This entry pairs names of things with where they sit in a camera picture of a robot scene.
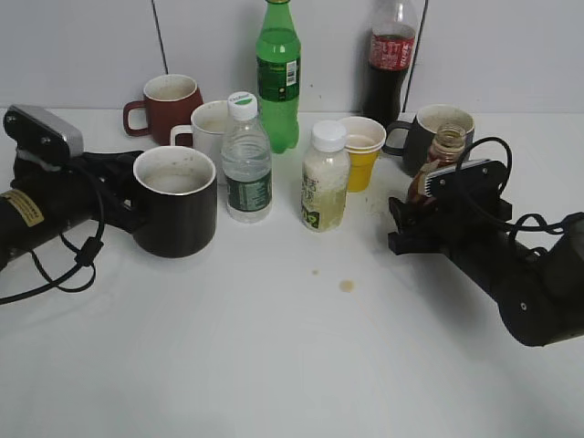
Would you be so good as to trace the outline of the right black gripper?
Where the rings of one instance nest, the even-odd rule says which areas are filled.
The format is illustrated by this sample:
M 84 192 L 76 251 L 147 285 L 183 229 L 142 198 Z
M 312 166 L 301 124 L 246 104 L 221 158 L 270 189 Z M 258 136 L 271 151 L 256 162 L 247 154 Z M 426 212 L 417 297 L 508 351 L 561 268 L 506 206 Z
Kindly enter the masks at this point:
M 396 255 L 450 255 L 456 250 L 475 249 L 493 258 L 509 258 L 511 246 L 506 232 L 489 224 L 462 198 L 438 199 L 428 205 L 388 199 L 397 230 L 388 234 L 388 247 Z

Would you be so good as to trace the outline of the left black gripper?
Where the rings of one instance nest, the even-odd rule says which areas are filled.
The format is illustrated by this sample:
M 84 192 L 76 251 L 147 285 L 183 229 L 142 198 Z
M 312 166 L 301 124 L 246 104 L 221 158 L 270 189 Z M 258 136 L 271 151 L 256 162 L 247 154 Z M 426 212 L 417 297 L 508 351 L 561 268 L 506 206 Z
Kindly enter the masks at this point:
M 83 152 L 69 164 L 78 164 L 97 180 L 105 206 L 106 224 L 133 233 L 144 223 L 144 214 L 133 206 L 138 183 L 133 176 L 133 163 L 142 151 L 120 153 Z

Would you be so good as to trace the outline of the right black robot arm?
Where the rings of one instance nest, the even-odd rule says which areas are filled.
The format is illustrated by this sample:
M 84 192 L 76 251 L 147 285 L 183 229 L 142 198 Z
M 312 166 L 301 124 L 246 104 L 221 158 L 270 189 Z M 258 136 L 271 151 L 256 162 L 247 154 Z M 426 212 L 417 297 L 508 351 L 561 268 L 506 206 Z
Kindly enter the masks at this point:
M 396 255 L 442 254 L 498 306 L 521 344 L 541 347 L 583 334 L 583 215 L 567 216 L 547 252 L 527 248 L 461 199 L 427 206 L 390 198 Z

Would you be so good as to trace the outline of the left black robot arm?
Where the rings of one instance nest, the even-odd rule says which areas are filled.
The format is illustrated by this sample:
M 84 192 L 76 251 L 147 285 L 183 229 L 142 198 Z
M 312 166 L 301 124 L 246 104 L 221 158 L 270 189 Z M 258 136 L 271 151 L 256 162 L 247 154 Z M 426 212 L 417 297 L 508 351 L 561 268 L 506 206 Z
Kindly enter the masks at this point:
M 84 152 L 58 170 L 16 159 L 11 188 L 1 194 L 1 266 L 89 219 L 129 234 L 145 223 L 132 207 L 133 163 L 140 151 Z

